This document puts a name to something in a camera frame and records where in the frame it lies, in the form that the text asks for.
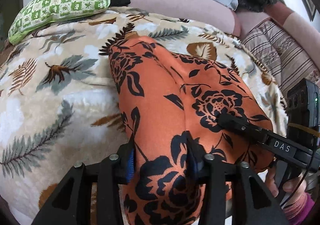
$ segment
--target striped fabric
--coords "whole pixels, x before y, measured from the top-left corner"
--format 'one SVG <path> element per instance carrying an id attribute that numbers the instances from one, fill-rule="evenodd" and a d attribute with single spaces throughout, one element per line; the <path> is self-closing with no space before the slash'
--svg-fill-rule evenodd
<path id="1" fill-rule="evenodd" d="M 264 63 L 284 96 L 302 78 L 320 85 L 319 70 L 307 52 L 275 23 L 263 22 L 247 35 L 243 44 Z"/>

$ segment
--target green patterned pillow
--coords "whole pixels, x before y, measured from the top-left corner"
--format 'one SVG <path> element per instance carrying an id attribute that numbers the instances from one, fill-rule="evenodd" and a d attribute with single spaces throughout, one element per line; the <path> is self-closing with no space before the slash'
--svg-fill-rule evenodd
<path id="1" fill-rule="evenodd" d="M 9 41 L 15 45 L 47 23 L 94 15 L 109 5 L 110 0 L 32 0 L 16 16 L 9 30 Z"/>

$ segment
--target metal screw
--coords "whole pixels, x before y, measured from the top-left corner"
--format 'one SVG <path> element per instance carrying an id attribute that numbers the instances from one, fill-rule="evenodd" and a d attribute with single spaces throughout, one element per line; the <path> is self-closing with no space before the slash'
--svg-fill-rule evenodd
<path id="1" fill-rule="evenodd" d="M 73 166 L 74 166 L 74 168 L 80 168 L 80 167 L 82 167 L 82 162 L 76 161 L 76 163 Z"/>
<path id="2" fill-rule="evenodd" d="M 249 168 L 250 167 L 250 165 L 247 162 L 244 162 L 244 161 L 240 163 L 240 166 L 243 167 L 243 168 Z"/>
<path id="3" fill-rule="evenodd" d="M 117 154 L 112 154 L 109 156 L 109 159 L 112 160 L 112 161 L 116 161 L 118 160 L 119 156 Z"/>
<path id="4" fill-rule="evenodd" d="M 206 154 L 206 155 L 204 155 L 204 158 L 207 159 L 207 160 L 214 160 L 214 155 Z"/>

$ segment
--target black floral pattern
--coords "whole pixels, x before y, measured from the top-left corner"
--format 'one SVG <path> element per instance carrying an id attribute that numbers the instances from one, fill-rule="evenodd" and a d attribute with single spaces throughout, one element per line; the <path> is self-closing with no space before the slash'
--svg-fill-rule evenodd
<path id="1" fill-rule="evenodd" d="M 144 42 L 144 41 L 140 41 L 140 42 L 134 44 L 133 46 L 131 46 L 130 48 L 135 47 L 136 45 L 142 45 L 142 47 L 144 49 L 147 49 L 148 51 L 153 53 L 153 49 L 155 49 L 156 45 L 158 45 L 158 44 L 157 43 L 147 43 L 147 42 Z"/>
<path id="2" fill-rule="evenodd" d="M 171 52 L 171 55 L 173 55 L 175 58 L 180 58 L 180 60 L 183 63 L 196 63 L 197 65 L 210 63 L 210 60 L 200 58 L 200 57 L 191 56 L 191 55 L 176 54 L 174 52 Z"/>
<path id="3" fill-rule="evenodd" d="M 130 138 L 134 139 L 140 124 L 140 112 L 138 107 L 135 107 L 131 111 L 130 117 L 131 117 L 132 124 L 129 123 L 127 114 L 125 112 L 121 113 L 123 125 L 125 127 L 128 127 L 132 131 Z"/>
<path id="4" fill-rule="evenodd" d="M 120 94 L 121 85 L 127 78 L 128 88 L 132 95 L 144 97 L 144 91 L 139 84 L 140 76 L 137 72 L 129 72 L 137 64 L 142 63 L 141 56 L 137 56 L 136 53 L 120 53 L 114 52 L 110 57 L 110 66 L 112 69 L 112 77 L 116 83 L 116 88 Z"/>
<path id="5" fill-rule="evenodd" d="M 164 95 L 164 97 L 175 105 L 177 105 L 180 109 L 184 110 L 182 100 L 175 94 Z"/>
<path id="6" fill-rule="evenodd" d="M 220 80 L 219 80 L 219 84 L 223 85 L 223 86 L 227 86 L 231 84 L 231 81 L 234 81 L 236 83 L 241 83 L 241 78 L 236 74 L 236 72 L 234 72 L 231 68 L 228 68 L 227 66 L 225 66 L 222 63 L 219 63 L 217 61 L 210 61 L 208 62 L 208 64 L 205 66 L 205 70 L 209 70 L 211 68 L 215 68 L 217 73 L 220 75 Z M 221 74 L 220 69 L 227 69 L 228 72 L 228 76 L 225 74 Z"/>
<path id="7" fill-rule="evenodd" d="M 252 146 L 252 144 L 249 143 L 247 151 L 238 157 L 238 159 L 235 161 L 235 164 L 239 164 L 242 161 L 246 161 L 250 164 L 251 167 L 255 168 L 255 166 L 258 162 L 258 156 L 256 155 L 256 153 L 253 150 L 251 150 L 252 149 L 251 146 Z"/>
<path id="8" fill-rule="evenodd" d="M 220 132 L 223 128 L 217 125 L 217 117 L 221 113 L 228 113 L 235 117 L 247 119 L 241 108 L 243 96 L 232 90 L 206 91 L 192 107 L 196 114 L 201 116 L 201 126 L 212 132 Z"/>
<path id="9" fill-rule="evenodd" d="M 187 224 L 186 217 L 194 213 L 199 206 L 200 186 L 186 176 L 186 170 L 184 173 L 177 172 L 178 169 L 186 167 L 188 135 L 189 132 L 184 131 L 172 138 L 171 159 L 167 156 L 159 156 L 152 161 L 146 159 L 140 168 L 140 179 L 135 192 L 140 199 L 149 201 L 143 210 L 149 215 L 150 224 Z M 157 184 L 156 190 L 148 186 L 154 179 Z M 172 187 L 168 192 L 168 198 L 160 200 L 168 190 L 166 183 L 172 183 Z M 161 215 L 160 211 L 166 211 L 169 215 Z M 187 222 L 191 224 L 195 220 L 196 217 L 189 217 Z"/>
<path id="10" fill-rule="evenodd" d="M 128 194 L 125 195 L 123 206 L 124 209 L 129 213 L 136 211 L 138 207 L 136 201 L 131 200 Z"/>

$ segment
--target black cable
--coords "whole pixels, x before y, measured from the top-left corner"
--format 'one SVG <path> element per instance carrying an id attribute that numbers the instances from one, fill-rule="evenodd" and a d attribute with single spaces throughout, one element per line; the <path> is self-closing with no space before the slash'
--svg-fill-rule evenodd
<path id="1" fill-rule="evenodd" d="M 309 182 L 309 183 L 307 184 L 307 188 L 308 188 L 308 186 L 311 185 L 315 180 L 318 180 L 318 179 L 319 179 L 319 176 L 320 176 L 320 175 L 317 175 L 316 178 L 314 178 L 311 182 Z"/>
<path id="2" fill-rule="evenodd" d="M 307 165 L 307 169 L 306 169 L 306 172 L 304 173 L 302 179 L 300 180 L 300 182 L 298 183 L 298 185 L 296 186 L 296 188 L 294 189 L 293 193 L 288 197 L 287 200 L 285 200 L 280 206 L 283 207 L 293 196 L 294 194 L 296 193 L 296 191 L 299 189 L 300 185 L 303 183 L 304 179 L 306 178 L 309 170 L 310 170 L 310 167 L 312 165 L 312 162 L 313 162 L 313 159 L 315 158 L 315 155 L 316 155 L 316 151 L 318 149 L 318 145 L 317 145 L 317 140 L 318 138 L 317 137 L 314 137 L 313 138 L 313 152 L 312 152 L 312 156 L 311 156 L 311 159 L 310 159 L 310 162 L 309 164 Z"/>

